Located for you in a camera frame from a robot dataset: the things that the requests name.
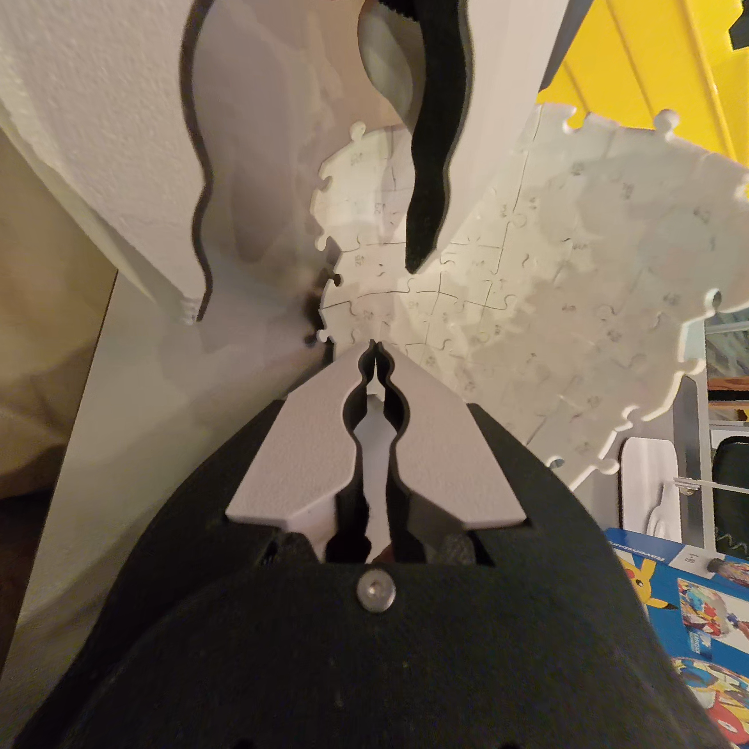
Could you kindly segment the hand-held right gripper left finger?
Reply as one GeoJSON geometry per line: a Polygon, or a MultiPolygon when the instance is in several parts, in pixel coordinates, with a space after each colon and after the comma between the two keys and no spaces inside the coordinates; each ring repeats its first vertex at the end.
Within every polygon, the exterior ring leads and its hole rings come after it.
{"type": "Polygon", "coordinates": [[[364,560],[369,504],[362,447],[375,344],[352,348],[282,403],[225,514],[233,522],[304,536],[320,561],[364,560]]]}

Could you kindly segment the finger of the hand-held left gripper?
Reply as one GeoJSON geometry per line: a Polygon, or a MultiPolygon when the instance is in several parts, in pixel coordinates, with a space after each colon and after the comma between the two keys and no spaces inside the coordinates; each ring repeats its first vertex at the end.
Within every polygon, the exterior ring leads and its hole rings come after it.
{"type": "Polygon", "coordinates": [[[461,228],[571,43],[567,1],[374,3],[374,86],[411,135],[408,272],[461,228]]]}
{"type": "Polygon", "coordinates": [[[213,2],[2,2],[2,127],[143,294],[201,321],[212,170],[193,69],[213,2]]]}

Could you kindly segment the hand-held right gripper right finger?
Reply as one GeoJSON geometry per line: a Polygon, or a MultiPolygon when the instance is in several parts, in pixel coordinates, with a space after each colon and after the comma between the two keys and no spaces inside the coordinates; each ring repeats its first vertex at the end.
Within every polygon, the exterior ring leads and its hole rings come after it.
{"type": "Polygon", "coordinates": [[[376,365],[383,415],[396,432],[386,483],[394,560],[426,563],[449,537],[525,524],[525,510],[461,397],[390,344],[377,344],[376,365]]]}

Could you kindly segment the partly built white puzzle ball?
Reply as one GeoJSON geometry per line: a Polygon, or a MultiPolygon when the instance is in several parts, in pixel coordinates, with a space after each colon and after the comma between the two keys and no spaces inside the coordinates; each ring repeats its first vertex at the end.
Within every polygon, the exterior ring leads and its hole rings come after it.
{"type": "Polygon", "coordinates": [[[414,188],[404,128],[368,132],[323,162],[316,246],[341,251],[322,340],[389,344],[480,405],[576,488],[616,434],[673,403],[703,366],[685,326],[716,294],[747,307],[747,167],[654,129],[537,105],[518,144],[444,249],[405,269],[414,188]]]}

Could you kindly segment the blue printed puzzle box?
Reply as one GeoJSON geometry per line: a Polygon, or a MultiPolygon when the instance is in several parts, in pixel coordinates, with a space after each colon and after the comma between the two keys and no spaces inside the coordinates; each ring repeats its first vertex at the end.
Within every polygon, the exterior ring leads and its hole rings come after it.
{"type": "Polygon", "coordinates": [[[611,528],[605,536],[673,666],[732,747],[748,747],[748,564],[611,528]]]}

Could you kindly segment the yellow plastic box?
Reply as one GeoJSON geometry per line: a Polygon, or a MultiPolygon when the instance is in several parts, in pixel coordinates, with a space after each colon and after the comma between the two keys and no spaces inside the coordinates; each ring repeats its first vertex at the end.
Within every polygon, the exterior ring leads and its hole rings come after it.
{"type": "Polygon", "coordinates": [[[747,165],[747,2],[594,1],[539,103],[650,128],[664,109],[676,135],[747,165]]]}

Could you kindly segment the white plastic holder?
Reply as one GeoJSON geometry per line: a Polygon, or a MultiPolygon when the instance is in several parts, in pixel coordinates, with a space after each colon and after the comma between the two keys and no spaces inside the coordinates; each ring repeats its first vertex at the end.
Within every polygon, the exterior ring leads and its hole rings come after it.
{"type": "Polygon", "coordinates": [[[679,465],[669,440],[629,437],[620,459],[622,528],[682,541],[679,465]]]}

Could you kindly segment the beige trousers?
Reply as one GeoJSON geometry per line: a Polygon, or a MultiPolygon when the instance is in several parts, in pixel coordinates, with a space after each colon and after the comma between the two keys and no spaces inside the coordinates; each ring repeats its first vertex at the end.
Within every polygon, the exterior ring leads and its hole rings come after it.
{"type": "Polygon", "coordinates": [[[51,487],[115,267],[2,133],[1,498],[51,487]]]}

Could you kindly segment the grey metal post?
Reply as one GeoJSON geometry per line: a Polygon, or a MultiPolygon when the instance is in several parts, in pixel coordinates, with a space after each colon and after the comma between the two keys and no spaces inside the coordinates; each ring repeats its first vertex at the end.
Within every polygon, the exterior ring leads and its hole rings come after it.
{"type": "Polygon", "coordinates": [[[712,447],[705,371],[683,377],[672,415],[678,478],[699,481],[695,488],[679,491],[682,540],[688,545],[715,550],[715,511],[713,490],[709,485],[712,447]]]}

